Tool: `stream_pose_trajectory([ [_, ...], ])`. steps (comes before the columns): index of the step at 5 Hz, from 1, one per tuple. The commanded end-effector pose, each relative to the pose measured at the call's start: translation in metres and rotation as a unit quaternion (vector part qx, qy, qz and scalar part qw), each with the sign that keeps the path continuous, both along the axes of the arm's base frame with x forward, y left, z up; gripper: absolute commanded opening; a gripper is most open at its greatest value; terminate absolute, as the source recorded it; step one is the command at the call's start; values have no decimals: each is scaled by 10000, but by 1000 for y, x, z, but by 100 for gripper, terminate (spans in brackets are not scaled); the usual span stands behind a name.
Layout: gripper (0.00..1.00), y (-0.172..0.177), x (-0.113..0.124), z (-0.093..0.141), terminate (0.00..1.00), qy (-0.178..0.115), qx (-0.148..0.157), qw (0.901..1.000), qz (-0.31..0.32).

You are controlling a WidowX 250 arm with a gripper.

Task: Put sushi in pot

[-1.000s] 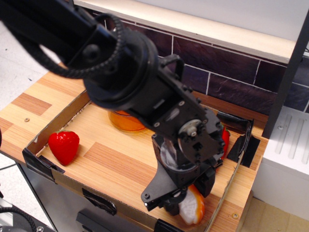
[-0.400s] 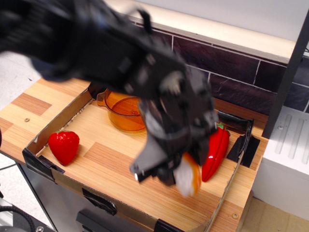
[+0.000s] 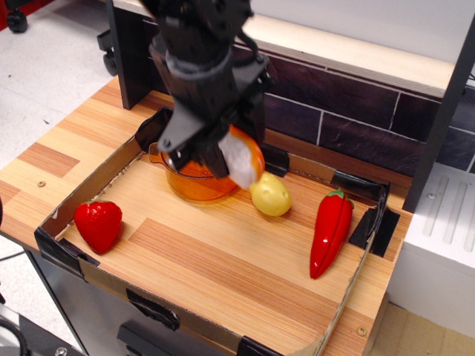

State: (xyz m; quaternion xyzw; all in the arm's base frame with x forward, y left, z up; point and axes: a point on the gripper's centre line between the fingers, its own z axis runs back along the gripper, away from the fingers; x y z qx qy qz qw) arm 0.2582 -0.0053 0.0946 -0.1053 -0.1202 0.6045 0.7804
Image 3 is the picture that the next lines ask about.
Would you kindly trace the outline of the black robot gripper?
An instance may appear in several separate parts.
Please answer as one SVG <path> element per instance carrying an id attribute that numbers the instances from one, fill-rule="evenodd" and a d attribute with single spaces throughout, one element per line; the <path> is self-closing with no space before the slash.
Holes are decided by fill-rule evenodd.
<path id="1" fill-rule="evenodd" d="M 154 39 L 150 52 L 174 100 L 174 111 L 157 145 L 168 154 L 173 169 L 190 161 L 206 167 L 214 178 L 229 175 L 218 143 L 231 125 L 259 145 L 265 137 L 263 94 L 272 84 L 266 72 L 269 59 L 252 39 L 244 39 L 247 56 L 235 58 L 232 46 L 223 55 L 199 65 L 170 54 L 164 39 Z"/>

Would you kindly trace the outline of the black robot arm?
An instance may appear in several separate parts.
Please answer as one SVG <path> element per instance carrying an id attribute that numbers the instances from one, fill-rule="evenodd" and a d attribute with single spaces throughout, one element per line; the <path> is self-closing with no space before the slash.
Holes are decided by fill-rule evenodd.
<path id="1" fill-rule="evenodd" d="M 174 100 L 157 142 L 175 171 L 189 162 L 240 187 L 265 168 L 263 95 L 268 57 L 243 32 L 248 1 L 145 1 L 159 27 L 150 53 Z"/>

